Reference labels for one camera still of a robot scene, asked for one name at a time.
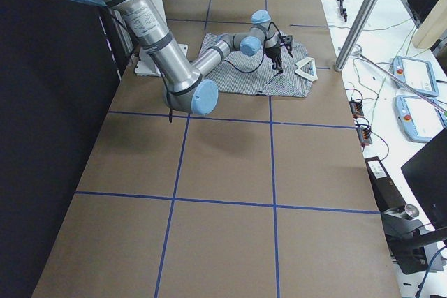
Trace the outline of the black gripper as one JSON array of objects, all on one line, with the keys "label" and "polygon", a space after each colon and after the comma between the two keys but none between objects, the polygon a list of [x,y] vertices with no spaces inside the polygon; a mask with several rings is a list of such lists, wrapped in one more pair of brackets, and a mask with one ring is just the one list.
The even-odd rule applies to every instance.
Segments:
[{"label": "black gripper", "polygon": [[277,35],[266,40],[264,51],[267,58],[272,61],[272,69],[282,72],[281,46]]}]

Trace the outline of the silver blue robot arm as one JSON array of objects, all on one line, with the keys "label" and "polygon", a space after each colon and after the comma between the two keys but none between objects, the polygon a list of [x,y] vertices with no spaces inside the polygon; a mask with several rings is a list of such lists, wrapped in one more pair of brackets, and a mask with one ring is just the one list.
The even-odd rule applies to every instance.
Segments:
[{"label": "silver blue robot arm", "polygon": [[208,79],[232,52],[248,57],[258,51],[272,61],[272,69],[282,71],[281,47],[284,42],[266,10],[251,17],[252,26],[245,33],[225,33],[202,56],[189,62],[152,0],[71,0],[118,11],[127,27],[158,69],[165,84],[164,101],[171,110],[206,115],[217,105],[217,84]]}]

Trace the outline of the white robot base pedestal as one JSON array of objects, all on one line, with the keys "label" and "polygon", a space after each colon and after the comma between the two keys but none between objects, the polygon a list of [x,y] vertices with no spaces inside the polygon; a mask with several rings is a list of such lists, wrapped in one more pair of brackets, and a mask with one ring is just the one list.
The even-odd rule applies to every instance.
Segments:
[{"label": "white robot base pedestal", "polygon": [[[172,47],[173,40],[170,41],[166,47]],[[137,76],[150,76],[150,77],[161,77],[161,71],[159,70],[158,66],[154,63],[153,59],[146,53],[144,47],[146,45],[140,44],[140,51],[138,54],[138,62],[135,66],[135,74]],[[177,46],[180,50],[180,54],[182,54],[183,58],[186,59],[186,61],[189,60],[186,57],[186,52],[188,50],[188,45],[182,45],[178,44]]]}]

